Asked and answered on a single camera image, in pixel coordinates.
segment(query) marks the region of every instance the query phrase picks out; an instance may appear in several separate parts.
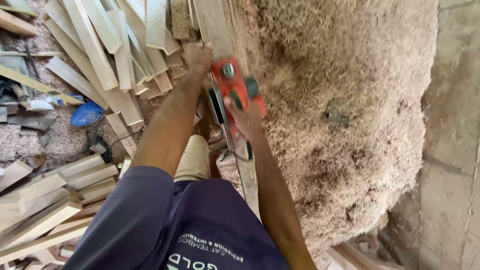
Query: hand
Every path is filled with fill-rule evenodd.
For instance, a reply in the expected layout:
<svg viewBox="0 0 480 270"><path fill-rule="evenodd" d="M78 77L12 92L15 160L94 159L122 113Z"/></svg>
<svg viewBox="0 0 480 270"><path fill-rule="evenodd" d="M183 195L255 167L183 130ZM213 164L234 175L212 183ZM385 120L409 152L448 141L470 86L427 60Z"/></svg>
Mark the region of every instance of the hand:
<svg viewBox="0 0 480 270"><path fill-rule="evenodd" d="M193 73L206 75L212 66L212 43L189 43L185 46L185 61Z"/></svg>
<svg viewBox="0 0 480 270"><path fill-rule="evenodd" d="M247 108L240 110L231 97L224 97L223 104L232 114L235 125L247 140L253 141L264 136L262 115L257 104L247 100Z"/></svg>

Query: stack of wooden planks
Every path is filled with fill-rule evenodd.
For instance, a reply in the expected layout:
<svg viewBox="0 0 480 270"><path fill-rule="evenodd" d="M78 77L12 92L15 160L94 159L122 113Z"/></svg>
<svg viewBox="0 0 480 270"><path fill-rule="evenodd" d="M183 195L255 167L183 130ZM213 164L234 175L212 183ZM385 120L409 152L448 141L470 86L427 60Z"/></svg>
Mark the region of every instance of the stack of wooden planks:
<svg viewBox="0 0 480 270"><path fill-rule="evenodd" d="M0 186L5 189L32 170L18 160L5 169ZM65 264L74 248L65 246L58 253L50 247L85 232L115 188L113 176L118 172L94 154L36 176L0 197L0 264L12 265L26 256L38 259L32 269Z"/></svg>

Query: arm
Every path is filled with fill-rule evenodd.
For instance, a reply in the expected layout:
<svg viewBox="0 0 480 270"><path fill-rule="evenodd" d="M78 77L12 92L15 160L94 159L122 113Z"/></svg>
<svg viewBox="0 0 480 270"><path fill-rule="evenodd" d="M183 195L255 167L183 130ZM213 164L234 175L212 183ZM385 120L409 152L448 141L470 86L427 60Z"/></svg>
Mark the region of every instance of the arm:
<svg viewBox="0 0 480 270"><path fill-rule="evenodd" d="M198 44L189 44L185 54L189 60L188 73L156 111L140 141L132 167L157 167L175 176L191 135L202 82L212 65L208 45L201 48Z"/></svg>
<svg viewBox="0 0 480 270"><path fill-rule="evenodd" d="M239 110L228 97L224 104L235 124L252 145L258 181L260 217L268 234L293 270L316 269L308 252L297 211L282 172L263 132L260 111L254 103Z"/></svg>

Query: person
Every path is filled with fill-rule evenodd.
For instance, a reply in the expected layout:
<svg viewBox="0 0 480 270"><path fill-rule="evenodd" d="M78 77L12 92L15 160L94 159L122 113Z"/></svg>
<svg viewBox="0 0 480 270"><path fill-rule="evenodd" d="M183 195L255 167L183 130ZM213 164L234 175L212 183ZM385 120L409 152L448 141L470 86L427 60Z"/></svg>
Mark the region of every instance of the person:
<svg viewBox="0 0 480 270"><path fill-rule="evenodd" d="M188 73L157 110L64 270L316 269L255 104L239 110L224 99L252 145L262 222L230 182L212 179L205 105L192 129L210 47L187 46Z"/></svg>

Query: forearm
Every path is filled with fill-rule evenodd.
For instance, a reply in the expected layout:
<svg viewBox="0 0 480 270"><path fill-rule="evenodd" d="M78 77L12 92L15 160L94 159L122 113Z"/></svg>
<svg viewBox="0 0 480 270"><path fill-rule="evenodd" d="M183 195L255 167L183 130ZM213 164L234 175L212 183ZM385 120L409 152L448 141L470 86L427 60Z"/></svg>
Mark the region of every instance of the forearm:
<svg viewBox="0 0 480 270"><path fill-rule="evenodd" d="M187 146L204 76L190 71L172 90L146 128L132 166L152 166L172 177Z"/></svg>
<svg viewBox="0 0 480 270"><path fill-rule="evenodd" d="M292 269L314 269L287 183L264 135L251 140L258 181L260 217Z"/></svg>

